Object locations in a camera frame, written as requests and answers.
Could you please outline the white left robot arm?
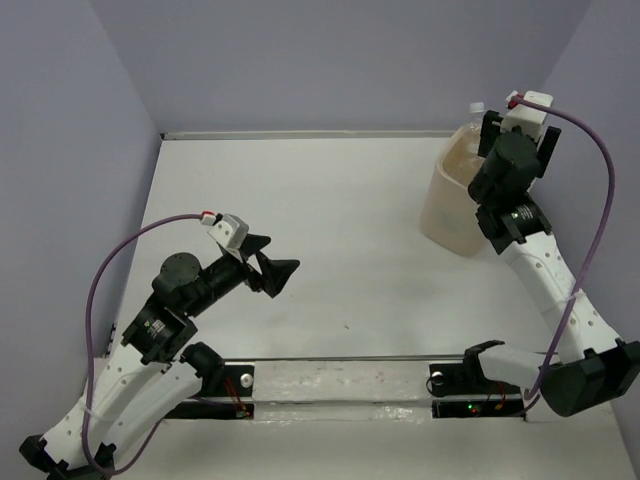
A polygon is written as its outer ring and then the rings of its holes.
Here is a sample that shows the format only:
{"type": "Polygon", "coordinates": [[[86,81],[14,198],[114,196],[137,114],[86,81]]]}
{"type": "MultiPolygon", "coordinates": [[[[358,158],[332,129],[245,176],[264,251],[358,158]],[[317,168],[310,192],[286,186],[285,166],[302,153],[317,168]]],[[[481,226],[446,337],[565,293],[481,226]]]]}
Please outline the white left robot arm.
{"type": "Polygon", "coordinates": [[[50,479],[109,479],[130,445],[179,403],[215,392],[225,362],[192,340],[194,319],[242,284],[270,297],[283,290],[300,263],[269,259],[261,250],[270,241],[249,234],[208,267],[187,252],[168,257],[103,370],[57,425],[22,442],[22,457],[50,479]]]}

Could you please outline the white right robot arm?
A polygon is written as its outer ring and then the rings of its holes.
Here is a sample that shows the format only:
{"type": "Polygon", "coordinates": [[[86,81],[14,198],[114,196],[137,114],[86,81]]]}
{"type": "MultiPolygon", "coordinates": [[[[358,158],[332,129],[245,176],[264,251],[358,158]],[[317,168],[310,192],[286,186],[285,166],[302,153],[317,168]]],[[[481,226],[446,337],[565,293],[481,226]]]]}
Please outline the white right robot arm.
{"type": "Polygon", "coordinates": [[[508,347],[499,340],[466,349],[462,384],[482,392],[494,382],[542,396],[569,417],[624,395],[639,374],[639,344],[607,324],[572,274],[551,224],[529,194],[541,178],[560,136],[542,115],[484,114],[478,155],[484,162],[468,187],[476,219],[498,256],[516,273],[553,338],[546,354],[508,347]]]}

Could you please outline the clear white-capped plastic bottle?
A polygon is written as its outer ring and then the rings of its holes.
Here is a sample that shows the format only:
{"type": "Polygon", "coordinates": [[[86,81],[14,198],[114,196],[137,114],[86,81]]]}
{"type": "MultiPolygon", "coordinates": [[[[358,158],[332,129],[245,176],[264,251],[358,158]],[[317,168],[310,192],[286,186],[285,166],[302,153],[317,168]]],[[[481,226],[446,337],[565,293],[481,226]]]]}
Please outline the clear white-capped plastic bottle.
{"type": "Polygon", "coordinates": [[[469,104],[469,130],[474,134],[479,134],[482,128],[485,104],[483,102],[473,102],[469,104]]]}

